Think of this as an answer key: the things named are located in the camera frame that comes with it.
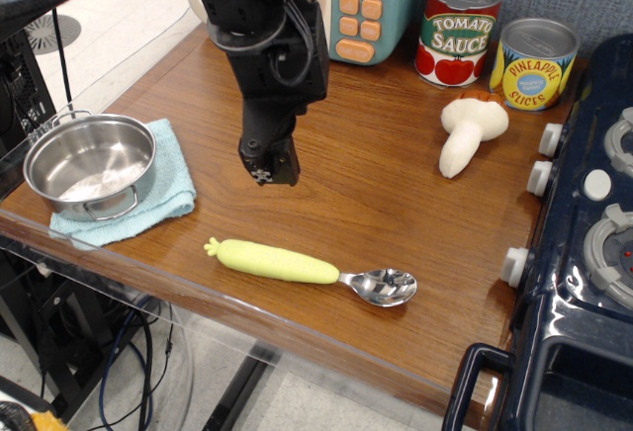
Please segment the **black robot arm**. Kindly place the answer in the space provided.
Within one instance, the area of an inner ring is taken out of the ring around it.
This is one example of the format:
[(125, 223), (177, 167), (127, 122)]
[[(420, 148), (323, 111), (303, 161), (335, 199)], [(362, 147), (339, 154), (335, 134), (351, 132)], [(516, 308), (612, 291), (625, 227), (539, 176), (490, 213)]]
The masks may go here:
[[(67, 0), (1, 0), (1, 37)], [(329, 56), (317, 0), (201, 0), (243, 98), (238, 152), (260, 185), (294, 186), (296, 118), (325, 98)]]

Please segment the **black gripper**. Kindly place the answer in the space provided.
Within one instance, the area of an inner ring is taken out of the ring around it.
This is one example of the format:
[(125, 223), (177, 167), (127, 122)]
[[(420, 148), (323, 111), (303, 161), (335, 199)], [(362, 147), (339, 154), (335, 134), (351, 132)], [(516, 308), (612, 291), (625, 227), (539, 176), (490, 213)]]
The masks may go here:
[(329, 55), (320, 5), (317, 0), (289, 3), (259, 34), (239, 35), (208, 24), (243, 99), (238, 151), (258, 185), (298, 183), (293, 112), (303, 114), (327, 94)]

